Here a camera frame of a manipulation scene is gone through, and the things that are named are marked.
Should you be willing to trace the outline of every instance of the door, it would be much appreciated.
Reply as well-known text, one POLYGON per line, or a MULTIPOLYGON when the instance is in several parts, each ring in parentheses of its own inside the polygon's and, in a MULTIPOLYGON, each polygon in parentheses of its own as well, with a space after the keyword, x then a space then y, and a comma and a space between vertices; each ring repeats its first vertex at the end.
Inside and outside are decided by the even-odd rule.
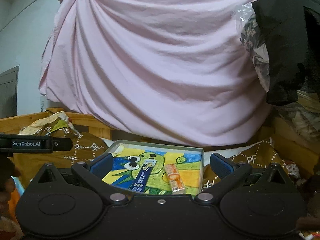
POLYGON ((0 118, 17 115, 19 67, 0 73, 0 118))

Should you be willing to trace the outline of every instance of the pink bedsheet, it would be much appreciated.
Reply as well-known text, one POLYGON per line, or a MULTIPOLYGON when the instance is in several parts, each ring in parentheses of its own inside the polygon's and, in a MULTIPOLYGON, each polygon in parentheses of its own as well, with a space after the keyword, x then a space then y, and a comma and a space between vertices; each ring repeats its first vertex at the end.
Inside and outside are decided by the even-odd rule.
POLYGON ((253 0, 64 0, 40 92, 117 129, 246 142, 270 107, 231 11, 253 0))

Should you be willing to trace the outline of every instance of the black cloth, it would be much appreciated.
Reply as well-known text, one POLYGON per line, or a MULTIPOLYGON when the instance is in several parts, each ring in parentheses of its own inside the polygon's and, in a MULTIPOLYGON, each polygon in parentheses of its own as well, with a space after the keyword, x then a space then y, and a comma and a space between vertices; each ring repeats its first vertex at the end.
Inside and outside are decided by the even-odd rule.
POLYGON ((297 90, 320 93, 320 0, 252 3, 269 54, 267 103, 298 100, 297 90))

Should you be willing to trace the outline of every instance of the transparent tray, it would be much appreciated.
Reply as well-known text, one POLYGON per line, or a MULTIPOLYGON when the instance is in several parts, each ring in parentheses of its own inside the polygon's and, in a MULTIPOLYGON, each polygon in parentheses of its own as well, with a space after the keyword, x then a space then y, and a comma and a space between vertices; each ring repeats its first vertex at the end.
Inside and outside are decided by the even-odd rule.
POLYGON ((174 163, 186 187, 186 194, 197 195, 202 189, 204 152, 201 148, 162 145, 154 143, 119 140, 108 150, 114 164, 103 181, 129 191, 140 176, 145 160, 157 160, 140 193, 152 195, 171 194, 163 166, 174 163))

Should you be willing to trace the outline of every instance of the black label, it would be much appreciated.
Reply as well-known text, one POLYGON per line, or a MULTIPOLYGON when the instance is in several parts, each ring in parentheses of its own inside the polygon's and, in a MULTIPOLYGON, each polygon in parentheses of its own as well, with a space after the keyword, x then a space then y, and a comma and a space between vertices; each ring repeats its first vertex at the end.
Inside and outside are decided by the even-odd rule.
POLYGON ((12 140, 13 149, 41 149, 40 140, 12 140))

